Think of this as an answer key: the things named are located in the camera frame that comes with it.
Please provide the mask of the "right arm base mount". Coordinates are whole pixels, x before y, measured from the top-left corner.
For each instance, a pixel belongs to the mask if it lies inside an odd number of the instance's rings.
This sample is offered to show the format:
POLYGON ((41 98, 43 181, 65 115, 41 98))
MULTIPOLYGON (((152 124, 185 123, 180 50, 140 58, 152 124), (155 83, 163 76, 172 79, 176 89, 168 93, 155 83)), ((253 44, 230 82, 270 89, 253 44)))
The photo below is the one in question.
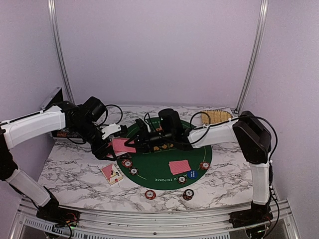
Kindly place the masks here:
POLYGON ((274 217, 272 213, 266 212, 263 214, 261 211, 242 210, 232 212, 229 214, 229 223, 233 228, 246 227, 254 224, 264 223, 271 221, 274 217))

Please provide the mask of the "pink playing card deck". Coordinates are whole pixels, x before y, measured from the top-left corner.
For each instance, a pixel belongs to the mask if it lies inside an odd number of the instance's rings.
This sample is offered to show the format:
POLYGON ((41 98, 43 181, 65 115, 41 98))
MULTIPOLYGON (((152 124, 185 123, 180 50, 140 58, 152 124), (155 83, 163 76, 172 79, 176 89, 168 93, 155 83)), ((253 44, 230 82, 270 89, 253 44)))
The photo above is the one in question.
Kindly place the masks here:
POLYGON ((125 142, 127 138, 113 138, 112 139, 112 147, 114 151, 119 152, 129 152, 130 148, 125 146, 125 142))

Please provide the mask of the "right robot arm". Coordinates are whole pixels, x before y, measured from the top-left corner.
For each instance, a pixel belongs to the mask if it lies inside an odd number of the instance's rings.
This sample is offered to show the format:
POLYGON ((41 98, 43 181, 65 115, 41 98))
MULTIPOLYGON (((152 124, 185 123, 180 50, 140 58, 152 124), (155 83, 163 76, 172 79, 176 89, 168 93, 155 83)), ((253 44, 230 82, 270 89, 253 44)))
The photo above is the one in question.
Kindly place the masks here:
POLYGON ((260 123, 260 118, 250 111, 243 112, 237 118, 208 124, 202 127, 185 128, 179 114, 173 109, 159 112, 158 131, 153 122, 136 120, 138 131, 128 134, 125 147, 133 148, 139 153, 154 153, 155 148, 167 146, 173 148, 171 154, 162 153, 159 164, 154 160, 142 163, 136 172, 148 182, 152 189, 174 189, 179 182, 177 175, 171 172, 168 165, 173 160, 186 160, 187 173, 196 171, 195 176, 189 175, 189 183, 197 182, 208 167, 205 166, 213 157, 212 146, 223 143, 235 143, 240 146, 242 155, 249 163, 252 172, 252 208, 247 212, 247 219, 252 223, 259 222, 266 215, 266 207, 270 202, 271 134, 260 123))

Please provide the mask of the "blue small blind button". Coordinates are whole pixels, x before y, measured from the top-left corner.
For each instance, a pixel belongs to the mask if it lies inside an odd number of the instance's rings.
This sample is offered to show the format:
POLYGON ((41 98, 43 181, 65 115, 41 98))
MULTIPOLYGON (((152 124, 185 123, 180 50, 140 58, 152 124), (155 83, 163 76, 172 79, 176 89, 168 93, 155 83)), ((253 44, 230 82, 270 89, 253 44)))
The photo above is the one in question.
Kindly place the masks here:
POLYGON ((190 170, 187 172, 187 177, 189 179, 197 179, 198 178, 198 172, 196 170, 190 170))

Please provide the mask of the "dark red poker chip stack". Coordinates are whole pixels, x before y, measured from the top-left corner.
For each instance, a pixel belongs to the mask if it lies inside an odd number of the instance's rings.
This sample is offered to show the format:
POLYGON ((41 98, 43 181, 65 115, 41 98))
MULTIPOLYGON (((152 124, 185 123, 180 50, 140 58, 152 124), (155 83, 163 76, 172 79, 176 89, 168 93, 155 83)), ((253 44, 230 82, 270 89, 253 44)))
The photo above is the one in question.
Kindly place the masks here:
POLYGON ((182 195, 182 197, 187 201, 191 200, 193 196, 194 196, 194 191, 191 189, 186 189, 182 195))

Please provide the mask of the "black triangular all-in button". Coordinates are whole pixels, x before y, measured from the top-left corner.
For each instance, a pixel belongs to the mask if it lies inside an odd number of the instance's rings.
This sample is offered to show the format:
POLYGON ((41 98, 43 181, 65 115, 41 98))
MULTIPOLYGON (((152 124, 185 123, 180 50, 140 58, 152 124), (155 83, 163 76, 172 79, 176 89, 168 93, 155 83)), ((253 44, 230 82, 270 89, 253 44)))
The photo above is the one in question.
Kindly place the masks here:
POLYGON ((125 154, 122 154, 120 156, 118 156, 118 159, 131 159, 132 157, 128 154, 128 153, 125 153, 125 154))

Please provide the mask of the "dark chips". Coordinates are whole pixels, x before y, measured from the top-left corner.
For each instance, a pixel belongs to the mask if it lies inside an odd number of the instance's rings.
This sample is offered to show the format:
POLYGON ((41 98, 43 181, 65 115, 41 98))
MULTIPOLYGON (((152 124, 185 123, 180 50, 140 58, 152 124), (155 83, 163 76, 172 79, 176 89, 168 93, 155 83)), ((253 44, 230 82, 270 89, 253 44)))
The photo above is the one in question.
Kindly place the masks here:
POLYGON ((129 170, 129 173, 131 174, 131 175, 137 175, 138 174, 138 169, 137 168, 130 168, 130 170, 129 170))
POLYGON ((179 176, 177 181, 179 184, 185 184, 187 182, 187 178, 185 176, 179 176))

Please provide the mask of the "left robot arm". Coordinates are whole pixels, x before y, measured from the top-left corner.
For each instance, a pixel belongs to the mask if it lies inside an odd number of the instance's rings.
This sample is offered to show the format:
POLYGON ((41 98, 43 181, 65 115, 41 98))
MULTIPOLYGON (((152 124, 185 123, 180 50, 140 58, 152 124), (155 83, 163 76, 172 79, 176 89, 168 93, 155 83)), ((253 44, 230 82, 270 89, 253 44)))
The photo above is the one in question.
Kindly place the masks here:
POLYGON ((18 167, 10 150, 40 135, 66 128, 78 133, 89 143, 97 159, 107 160, 109 154, 115 153, 109 140, 104 138, 102 131, 95 125, 105 112, 105 105, 98 98, 90 97, 81 105, 63 101, 44 110, 1 123, 0 179, 32 199, 51 221, 61 220, 63 211, 57 199, 18 167))

